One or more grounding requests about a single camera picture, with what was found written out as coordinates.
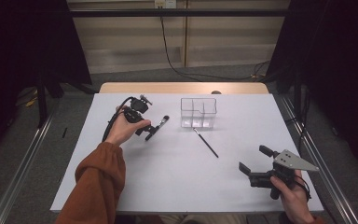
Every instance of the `person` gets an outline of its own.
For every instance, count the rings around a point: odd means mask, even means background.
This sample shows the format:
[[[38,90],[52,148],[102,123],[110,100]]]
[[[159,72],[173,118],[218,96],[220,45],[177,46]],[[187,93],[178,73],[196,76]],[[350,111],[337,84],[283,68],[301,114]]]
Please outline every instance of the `person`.
[[[148,119],[129,123],[122,113],[119,114],[105,141],[78,164],[76,185],[56,219],[57,224],[115,223],[117,203],[126,175],[120,145],[130,139],[136,130],[150,123]],[[282,192],[283,208],[293,223],[324,223],[310,213],[302,188],[289,189],[274,176],[270,181]]]

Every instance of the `power outlet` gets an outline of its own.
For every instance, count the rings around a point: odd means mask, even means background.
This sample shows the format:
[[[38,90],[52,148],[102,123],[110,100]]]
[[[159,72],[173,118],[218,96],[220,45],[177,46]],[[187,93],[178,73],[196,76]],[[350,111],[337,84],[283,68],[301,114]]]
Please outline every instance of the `power outlet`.
[[[165,7],[166,8],[176,8],[176,0],[166,0]]]
[[[165,0],[155,0],[155,8],[165,8]]]

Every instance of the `black horizontal bar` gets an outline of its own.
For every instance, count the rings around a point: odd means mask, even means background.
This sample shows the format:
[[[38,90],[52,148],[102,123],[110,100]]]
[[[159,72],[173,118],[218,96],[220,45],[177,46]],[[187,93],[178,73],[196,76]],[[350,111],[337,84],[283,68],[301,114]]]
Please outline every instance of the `black horizontal bar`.
[[[286,17],[312,13],[288,9],[74,9],[72,17]]]

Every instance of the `wall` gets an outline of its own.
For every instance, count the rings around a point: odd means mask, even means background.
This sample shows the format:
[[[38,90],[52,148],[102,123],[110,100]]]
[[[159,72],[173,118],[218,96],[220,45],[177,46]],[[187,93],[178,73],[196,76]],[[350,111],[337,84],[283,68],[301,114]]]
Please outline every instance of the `wall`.
[[[71,9],[154,8],[154,1],[70,0]],[[287,8],[288,0],[177,0],[178,8]],[[163,18],[174,67],[261,63],[271,58],[283,18]],[[169,67],[160,18],[74,18],[95,73]]]

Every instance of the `clear plastic container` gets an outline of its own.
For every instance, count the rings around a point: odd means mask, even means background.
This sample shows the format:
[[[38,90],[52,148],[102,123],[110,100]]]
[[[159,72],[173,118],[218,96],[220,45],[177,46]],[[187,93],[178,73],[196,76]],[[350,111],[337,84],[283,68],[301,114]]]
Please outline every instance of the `clear plastic container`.
[[[182,127],[212,128],[216,118],[216,99],[214,98],[182,98]]]

